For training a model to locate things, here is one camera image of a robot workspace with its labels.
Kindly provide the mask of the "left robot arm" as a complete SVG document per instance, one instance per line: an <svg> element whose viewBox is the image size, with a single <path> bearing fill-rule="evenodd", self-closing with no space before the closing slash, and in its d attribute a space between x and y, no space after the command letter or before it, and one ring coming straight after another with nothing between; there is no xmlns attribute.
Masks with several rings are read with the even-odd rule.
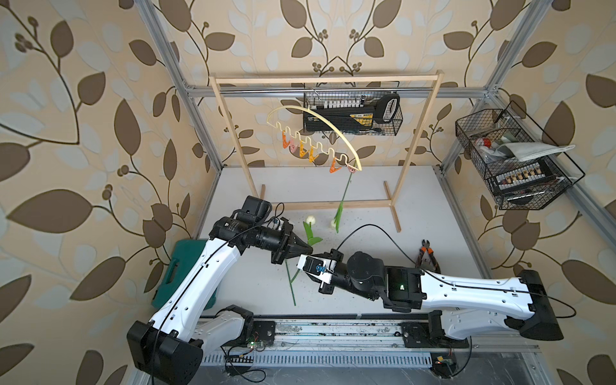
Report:
<svg viewBox="0 0 616 385"><path fill-rule="evenodd" d="M148 322L133 323L128 346L136 368L151 383L187 384L206 355L252 337L253 313L239 306L228 306L199 324L223 277L246 249L269 251L274 264L312 253L292 224L271 211L271 203L248 196L242 208L216 221L201 256L170 299Z"/></svg>

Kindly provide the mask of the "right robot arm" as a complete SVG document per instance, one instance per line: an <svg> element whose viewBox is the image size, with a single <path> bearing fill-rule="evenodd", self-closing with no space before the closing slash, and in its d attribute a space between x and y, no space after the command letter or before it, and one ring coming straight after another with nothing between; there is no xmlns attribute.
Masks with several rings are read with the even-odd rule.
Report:
<svg viewBox="0 0 616 385"><path fill-rule="evenodd" d="M428 311L445 338L515 330L523 338L564 338L538 272L523 269L507 279L459 278L420 268L387 266L367 253L346 262L337 250L301 256L297 268L319 284L323 295L339 288L398 313Z"/></svg>

